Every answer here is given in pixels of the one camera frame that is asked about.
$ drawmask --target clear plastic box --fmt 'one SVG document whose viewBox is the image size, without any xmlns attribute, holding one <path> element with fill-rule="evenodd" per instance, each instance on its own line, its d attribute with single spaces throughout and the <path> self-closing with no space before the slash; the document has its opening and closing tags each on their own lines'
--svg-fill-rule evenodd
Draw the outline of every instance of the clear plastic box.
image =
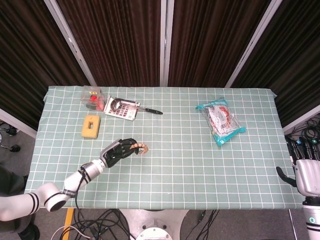
<svg viewBox="0 0 320 240">
<path fill-rule="evenodd" d="M 91 110 L 103 112 L 105 108 L 105 97 L 99 86 L 83 86 L 81 102 Z"/>
</svg>

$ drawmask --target white grid pattern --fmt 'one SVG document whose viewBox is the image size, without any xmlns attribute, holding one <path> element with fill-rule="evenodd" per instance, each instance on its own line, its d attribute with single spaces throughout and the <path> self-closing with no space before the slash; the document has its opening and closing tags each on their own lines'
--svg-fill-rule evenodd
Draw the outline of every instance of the white grid pattern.
<svg viewBox="0 0 320 240">
<path fill-rule="evenodd" d="M 282 182 L 276 166 L 293 170 L 274 95 L 269 89 L 103 87 L 106 96 L 135 100 L 163 115 L 139 111 L 134 121 L 81 104 L 82 87 L 51 86 L 35 140 L 26 192 L 67 176 L 97 159 L 116 139 L 134 138 L 149 147 L 105 169 L 79 191 L 82 208 L 293 209 L 303 197 Z M 220 97 L 246 132 L 217 146 L 195 108 Z M 98 138 L 82 138 L 86 115 L 101 118 Z M 65 207 L 75 207 L 73 199 Z"/>
</svg>

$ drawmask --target plastic bag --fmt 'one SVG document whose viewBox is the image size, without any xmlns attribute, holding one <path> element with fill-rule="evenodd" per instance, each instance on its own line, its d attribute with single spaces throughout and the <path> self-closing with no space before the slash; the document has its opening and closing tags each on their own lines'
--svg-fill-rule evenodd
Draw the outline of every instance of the plastic bag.
<svg viewBox="0 0 320 240">
<path fill-rule="evenodd" d="M 222 146 L 237 133 L 246 131 L 245 127 L 240 126 L 236 116 L 230 112 L 223 97 L 195 108 L 204 115 L 218 146 Z"/>
</svg>

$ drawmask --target calculator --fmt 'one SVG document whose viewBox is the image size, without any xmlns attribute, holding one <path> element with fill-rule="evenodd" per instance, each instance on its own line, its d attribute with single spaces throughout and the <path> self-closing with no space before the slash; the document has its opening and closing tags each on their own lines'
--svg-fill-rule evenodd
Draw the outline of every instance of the calculator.
<svg viewBox="0 0 320 240">
<path fill-rule="evenodd" d="M 111 103 L 113 102 L 114 99 L 115 97 L 112 97 L 112 96 L 108 97 L 106 101 L 106 105 L 104 107 L 104 113 L 106 115 L 114 116 L 121 119 L 127 119 L 131 121 L 135 120 L 138 109 L 134 107 L 130 107 L 128 105 L 139 107 L 140 103 L 137 101 L 122 100 L 122 102 L 125 103 L 126 105 L 120 105 L 120 107 L 117 110 L 113 111 L 111 109 Z"/>
</svg>

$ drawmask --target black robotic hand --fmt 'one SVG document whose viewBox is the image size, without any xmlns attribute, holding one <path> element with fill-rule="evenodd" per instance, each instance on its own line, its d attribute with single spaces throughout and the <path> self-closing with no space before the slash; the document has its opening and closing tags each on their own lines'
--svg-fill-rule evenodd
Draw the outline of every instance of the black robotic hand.
<svg viewBox="0 0 320 240">
<path fill-rule="evenodd" d="M 148 147 L 145 144 L 137 143 L 133 138 L 119 139 L 101 151 L 100 159 L 104 161 L 107 168 L 111 168 L 120 159 L 129 157 L 133 153 L 146 153 L 147 151 Z"/>
</svg>

